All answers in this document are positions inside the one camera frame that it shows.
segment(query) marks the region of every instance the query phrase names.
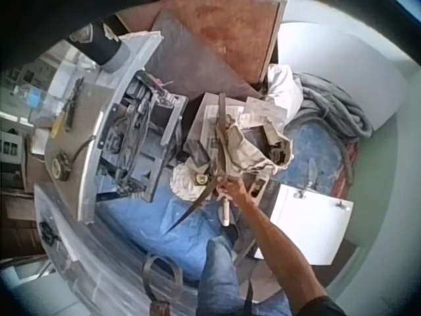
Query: forearm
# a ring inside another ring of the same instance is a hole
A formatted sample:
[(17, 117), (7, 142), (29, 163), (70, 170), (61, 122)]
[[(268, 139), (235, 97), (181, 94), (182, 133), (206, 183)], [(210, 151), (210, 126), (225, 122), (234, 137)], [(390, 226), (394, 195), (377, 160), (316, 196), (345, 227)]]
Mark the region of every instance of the forearm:
[(249, 196), (238, 203), (254, 232), (263, 257), (285, 290), (294, 310), (326, 292), (295, 244), (253, 203)]

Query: metal machine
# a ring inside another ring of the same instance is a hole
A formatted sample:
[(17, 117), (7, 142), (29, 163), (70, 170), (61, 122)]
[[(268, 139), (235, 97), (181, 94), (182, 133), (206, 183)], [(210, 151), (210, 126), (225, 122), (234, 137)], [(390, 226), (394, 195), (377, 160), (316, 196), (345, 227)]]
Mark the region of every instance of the metal machine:
[[(161, 39), (154, 33), (123, 39), (130, 48), (124, 66), (82, 83), (79, 77), (51, 130), (45, 164), (79, 221), (94, 220), (97, 201), (152, 202), (163, 168), (180, 148), (187, 98), (169, 93), (143, 70)], [(136, 172), (140, 156), (151, 162), (142, 174)], [(99, 193), (98, 178), (104, 175), (114, 189)]]

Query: plastic wrap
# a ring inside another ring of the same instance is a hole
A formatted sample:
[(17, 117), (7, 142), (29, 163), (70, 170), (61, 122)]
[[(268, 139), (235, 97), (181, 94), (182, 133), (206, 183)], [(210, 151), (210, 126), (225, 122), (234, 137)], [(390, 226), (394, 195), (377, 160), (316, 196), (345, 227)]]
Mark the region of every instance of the plastic wrap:
[[(89, 225), (74, 221), (53, 184), (35, 187), (35, 205), (39, 235), (45, 235), (40, 224), (46, 223), (57, 236), (52, 244), (42, 238), (47, 255), (93, 315), (149, 314), (151, 302), (141, 278), (144, 252), (111, 230), (101, 216)], [(149, 281), (158, 299), (171, 301), (170, 274), (154, 265)], [(196, 289), (184, 285), (171, 313), (194, 315), (196, 307)]]

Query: hand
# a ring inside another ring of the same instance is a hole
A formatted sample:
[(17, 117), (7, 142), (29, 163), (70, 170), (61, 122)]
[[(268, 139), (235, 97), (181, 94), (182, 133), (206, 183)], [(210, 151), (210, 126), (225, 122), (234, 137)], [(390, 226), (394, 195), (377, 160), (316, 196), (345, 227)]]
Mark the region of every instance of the hand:
[(218, 185), (216, 186), (216, 190), (218, 193), (228, 200), (233, 201), (234, 205), (241, 205), (249, 197), (241, 178), (226, 174), (219, 176), (217, 180)]

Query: wooden board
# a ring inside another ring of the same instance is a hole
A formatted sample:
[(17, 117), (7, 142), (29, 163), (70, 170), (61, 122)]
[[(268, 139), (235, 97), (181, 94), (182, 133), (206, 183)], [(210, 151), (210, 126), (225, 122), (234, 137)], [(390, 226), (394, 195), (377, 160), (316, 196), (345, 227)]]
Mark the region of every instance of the wooden board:
[(184, 112), (182, 127), (187, 134), (205, 92), (245, 101), (260, 97), (244, 79), (218, 58), (208, 47), (197, 41), (167, 10), (162, 10), (152, 30), (164, 37), (145, 66), (147, 72), (162, 82), (172, 93), (185, 95), (189, 104)]
[(169, 10), (250, 84), (261, 82), (272, 55), (286, 1), (171, 0), (118, 14), (130, 32), (150, 30)]

